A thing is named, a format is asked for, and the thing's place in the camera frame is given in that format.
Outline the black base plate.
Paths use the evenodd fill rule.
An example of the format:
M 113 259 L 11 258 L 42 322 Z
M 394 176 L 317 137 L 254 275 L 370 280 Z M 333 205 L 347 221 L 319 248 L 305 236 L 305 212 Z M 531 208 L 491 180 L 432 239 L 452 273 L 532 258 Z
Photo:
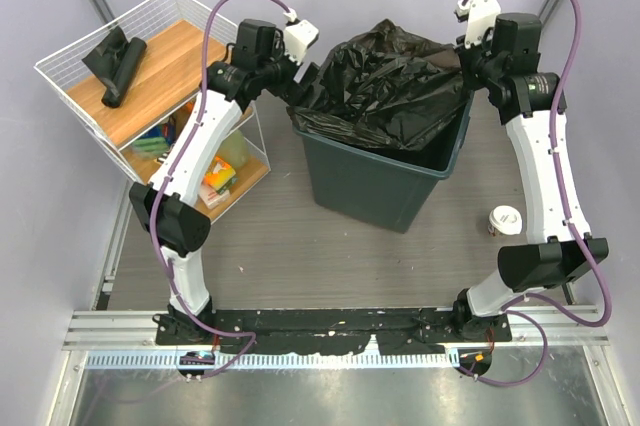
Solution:
M 217 310 L 201 318 L 230 337 L 208 332 L 174 310 L 156 313 L 152 320 L 158 345 L 217 345 L 227 354 L 240 352 L 249 342 L 247 332 L 256 335 L 248 352 L 266 355 L 357 355 L 371 340 L 382 355 L 430 354 L 442 352 L 444 343 L 512 340 L 506 315 L 470 319 L 459 311 L 429 307 Z

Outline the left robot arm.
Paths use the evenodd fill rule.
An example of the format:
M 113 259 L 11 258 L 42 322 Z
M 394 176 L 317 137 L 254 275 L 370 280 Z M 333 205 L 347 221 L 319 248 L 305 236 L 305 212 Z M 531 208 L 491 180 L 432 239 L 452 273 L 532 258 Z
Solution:
M 318 37 L 318 28 L 307 20 L 284 28 L 242 21 L 229 57 L 205 64 L 194 108 L 168 157 L 147 184 L 131 186 L 134 212 L 170 284 L 168 312 L 159 323 L 179 324 L 190 343 L 206 342 L 215 330 L 201 253 L 211 220 L 195 207 L 202 180 L 222 142 L 263 91 L 289 105 L 300 103 L 318 68 L 310 66 L 302 80 L 295 76 Z

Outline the black trash bag roll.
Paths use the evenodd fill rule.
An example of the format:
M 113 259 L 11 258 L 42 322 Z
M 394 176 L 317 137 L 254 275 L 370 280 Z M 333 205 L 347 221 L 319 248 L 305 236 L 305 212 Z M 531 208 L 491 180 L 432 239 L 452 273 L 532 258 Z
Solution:
M 105 87 L 101 98 L 104 106 L 121 106 L 147 49 L 144 40 L 128 39 L 120 26 L 109 30 L 82 62 Z

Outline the pale green plastic container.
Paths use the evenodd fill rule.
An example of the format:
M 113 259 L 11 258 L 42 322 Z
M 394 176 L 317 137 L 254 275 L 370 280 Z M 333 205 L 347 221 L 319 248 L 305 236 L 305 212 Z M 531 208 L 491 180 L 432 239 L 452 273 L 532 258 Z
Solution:
M 248 143 L 240 130 L 231 133 L 220 145 L 217 156 L 232 166 L 241 169 L 250 159 Z

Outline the yellow green sponge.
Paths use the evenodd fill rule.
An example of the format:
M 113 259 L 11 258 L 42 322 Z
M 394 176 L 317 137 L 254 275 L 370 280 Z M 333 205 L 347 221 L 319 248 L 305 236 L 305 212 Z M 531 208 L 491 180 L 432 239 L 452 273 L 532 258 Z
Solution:
M 220 192 L 229 187 L 235 176 L 235 169 L 222 158 L 215 156 L 204 175 L 203 182 L 216 192 Z

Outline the small white box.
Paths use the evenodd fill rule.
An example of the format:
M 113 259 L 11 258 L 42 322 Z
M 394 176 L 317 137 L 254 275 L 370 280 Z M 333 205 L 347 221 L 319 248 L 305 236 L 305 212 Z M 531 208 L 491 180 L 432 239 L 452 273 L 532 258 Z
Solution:
M 208 210 L 213 210 L 230 198 L 230 191 L 224 190 L 222 192 L 218 192 L 207 184 L 201 184 L 199 189 L 199 198 Z

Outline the white paper cup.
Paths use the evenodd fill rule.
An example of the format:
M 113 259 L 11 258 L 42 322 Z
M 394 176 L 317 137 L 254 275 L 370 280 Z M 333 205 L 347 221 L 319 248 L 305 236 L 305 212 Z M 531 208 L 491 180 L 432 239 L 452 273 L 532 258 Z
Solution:
M 515 236 L 523 230 L 521 213 L 509 205 L 499 205 L 488 216 L 488 232 L 492 236 Z

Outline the dark green trash bin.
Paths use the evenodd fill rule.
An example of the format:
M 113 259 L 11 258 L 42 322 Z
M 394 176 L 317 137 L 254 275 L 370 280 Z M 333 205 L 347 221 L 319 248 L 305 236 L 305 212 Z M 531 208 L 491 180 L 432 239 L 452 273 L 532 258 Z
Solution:
M 316 204 L 397 233 L 409 230 L 436 186 L 456 166 L 470 123 L 472 101 L 418 154 L 405 162 L 293 131 L 302 139 Z

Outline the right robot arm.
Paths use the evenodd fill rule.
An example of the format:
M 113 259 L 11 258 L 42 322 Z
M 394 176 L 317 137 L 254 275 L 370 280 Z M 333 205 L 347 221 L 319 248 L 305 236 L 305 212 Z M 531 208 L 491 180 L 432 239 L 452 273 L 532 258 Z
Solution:
M 497 269 L 461 291 L 451 326 L 465 341 L 497 324 L 504 311 L 525 297 L 540 298 L 584 276 L 609 254 L 595 238 L 575 191 L 565 143 L 563 94 L 555 73 L 538 70 L 542 25 L 528 13 L 484 13 L 456 40 L 462 75 L 472 90 L 486 89 L 516 154 L 526 203 L 526 242 L 499 250 Z

